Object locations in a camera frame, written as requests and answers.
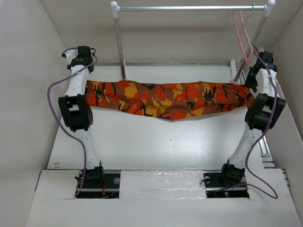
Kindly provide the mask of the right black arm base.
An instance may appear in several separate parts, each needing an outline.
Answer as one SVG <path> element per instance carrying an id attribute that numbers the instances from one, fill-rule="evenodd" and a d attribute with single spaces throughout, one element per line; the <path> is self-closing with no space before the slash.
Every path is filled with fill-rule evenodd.
<path id="1" fill-rule="evenodd" d="M 221 171 L 203 171 L 200 185 L 205 188 L 207 199 L 250 197 L 242 180 L 229 179 L 222 176 Z"/>

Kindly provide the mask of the orange camouflage trousers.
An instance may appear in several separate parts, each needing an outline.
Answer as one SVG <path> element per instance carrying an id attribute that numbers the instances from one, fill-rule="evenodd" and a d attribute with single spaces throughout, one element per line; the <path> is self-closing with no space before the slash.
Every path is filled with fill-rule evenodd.
<path id="1" fill-rule="evenodd" d="M 244 85 L 203 81 L 155 84 L 89 80 L 85 93 L 90 106 L 169 121 L 229 112 L 249 106 L 255 99 Z"/>

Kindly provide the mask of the aluminium side rail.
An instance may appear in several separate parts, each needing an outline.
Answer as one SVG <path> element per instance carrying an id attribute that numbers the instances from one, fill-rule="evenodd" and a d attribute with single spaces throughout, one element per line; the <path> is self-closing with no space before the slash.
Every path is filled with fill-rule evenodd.
<path id="1" fill-rule="evenodd" d="M 259 149 L 261 152 L 260 156 L 261 156 L 261 160 L 262 160 L 264 168 L 274 169 L 276 166 L 273 161 L 272 155 L 270 153 L 270 149 L 269 149 L 266 137 L 263 137 L 258 142 L 258 146 L 259 146 Z"/>

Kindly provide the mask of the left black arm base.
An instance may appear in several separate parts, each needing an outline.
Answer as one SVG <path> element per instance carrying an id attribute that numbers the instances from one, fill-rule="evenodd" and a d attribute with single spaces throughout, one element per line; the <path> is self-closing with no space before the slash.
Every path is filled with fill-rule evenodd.
<path id="1" fill-rule="evenodd" d="M 75 177 L 77 188 L 75 197 L 79 199 L 118 199 L 120 192 L 120 172 L 107 172 L 103 179 L 98 176 L 85 177 L 80 189 L 82 174 Z"/>

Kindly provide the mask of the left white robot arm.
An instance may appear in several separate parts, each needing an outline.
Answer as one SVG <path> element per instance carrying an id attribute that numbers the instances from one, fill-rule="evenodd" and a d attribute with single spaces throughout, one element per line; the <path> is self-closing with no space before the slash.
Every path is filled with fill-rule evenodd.
<path id="1" fill-rule="evenodd" d="M 90 127 L 93 124 L 93 113 L 86 98 L 86 82 L 94 70 L 93 48 L 78 46 L 76 49 L 65 51 L 62 56 L 68 60 L 71 78 L 64 96 L 58 99 L 65 126 L 72 136 L 80 141 L 83 148 L 83 168 L 78 181 L 91 183 L 101 187 L 105 183 L 105 173 L 100 159 L 97 157 Z"/>

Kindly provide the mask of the white clothes rack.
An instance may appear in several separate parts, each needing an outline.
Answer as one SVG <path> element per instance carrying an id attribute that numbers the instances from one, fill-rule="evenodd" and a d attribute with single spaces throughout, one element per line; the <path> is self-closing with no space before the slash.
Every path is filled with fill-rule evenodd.
<path id="1" fill-rule="evenodd" d="M 230 61 L 230 70 L 231 70 L 231 83 L 236 84 L 239 82 L 240 75 L 242 71 L 244 70 L 245 65 L 252 59 L 253 55 L 253 45 L 255 44 L 256 40 L 258 39 L 265 22 L 267 21 L 267 18 L 270 16 L 271 11 L 273 10 L 274 6 L 276 5 L 275 0 L 269 0 L 264 5 L 247 5 L 247 6 L 153 6 L 153 7 L 122 7 L 119 6 L 116 1 L 110 2 L 111 7 L 111 13 L 114 20 L 115 30 L 116 30 L 116 41 L 117 41 L 117 47 L 118 47 L 118 55 L 119 55 L 119 63 L 120 63 L 120 70 L 121 70 L 121 77 L 123 80 L 126 80 L 126 63 L 122 48 L 122 40 L 120 35 L 120 29 L 119 29 L 119 13 L 120 12 L 162 12 L 162 11 L 231 11 L 234 26 L 237 33 L 238 42 L 240 45 L 240 49 L 243 55 L 243 58 L 241 60 L 241 65 L 237 69 L 235 60 Z M 243 44 L 241 43 L 241 38 L 239 34 L 239 28 L 237 27 L 237 22 L 235 19 L 235 12 L 238 12 L 241 26 L 243 29 L 243 32 L 246 37 L 246 41 L 248 43 L 248 49 L 244 50 Z M 242 11 L 263 11 L 263 16 L 254 32 L 254 35 L 252 38 L 249 38 L 246 25 L 243 20 Z"/>

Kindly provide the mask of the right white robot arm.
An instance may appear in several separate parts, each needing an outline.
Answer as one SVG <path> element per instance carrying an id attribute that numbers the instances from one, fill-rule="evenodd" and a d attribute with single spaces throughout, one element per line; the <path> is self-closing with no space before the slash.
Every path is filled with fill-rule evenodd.
<path id="1" fill-rule="evenodd" d="M 258 52 L 253 47 L 256 63 L 250 67 L 245 86 L 256 96 L 245 115 L 243 136 L 227 163 L 222 166 L 219 181 L 224 186 L 241 183 L 247 170 L 248 156 L 257 142 L 272 129 L 283 111 L 286 101 L 278 96 L 276 87 L 277 67 L 271 52 Z"/>

